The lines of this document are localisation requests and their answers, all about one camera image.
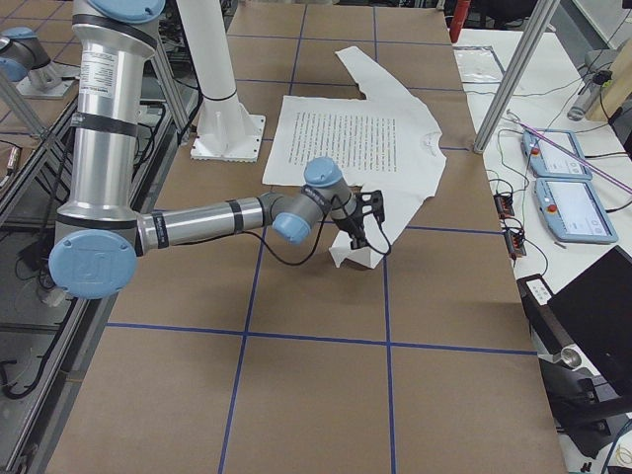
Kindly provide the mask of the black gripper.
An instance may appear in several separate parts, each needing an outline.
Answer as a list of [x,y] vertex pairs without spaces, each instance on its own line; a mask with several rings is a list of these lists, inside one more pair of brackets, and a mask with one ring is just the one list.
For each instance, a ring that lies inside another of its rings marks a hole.
[[384,200],[382,191],[357,192],[352,194],[349,201],[351,211],[347,206],[342,207],[344,218],[342,229],[349,234],[352,239],[351,249],[358,250],[364,247],[364,241],[356,238],[365,238],[364,219],[371,215],[379,229],[384,223]]

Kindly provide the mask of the silver-grey robot arm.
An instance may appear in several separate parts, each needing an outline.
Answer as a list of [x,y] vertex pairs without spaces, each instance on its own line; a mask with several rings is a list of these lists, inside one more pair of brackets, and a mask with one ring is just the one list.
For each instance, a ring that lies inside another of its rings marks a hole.
[[29,99],[61,99],[78,69],[54,62],[28,27],[1,32],[1,71]]
[[295,195],[269,192],[180,210],[156,207],[163,179],[130,193],[144,69],[160,52],[161,1],[77,1],[72,28],[82,44],[72,182],[56,213],[48,256],[52,281],[84,299],[128,285],[139,257],[273,228],[298,244],[331,219],[353,249],[369,246],[364,222],[384,222],[381,192],[356,192],[329,158],[311,160]]

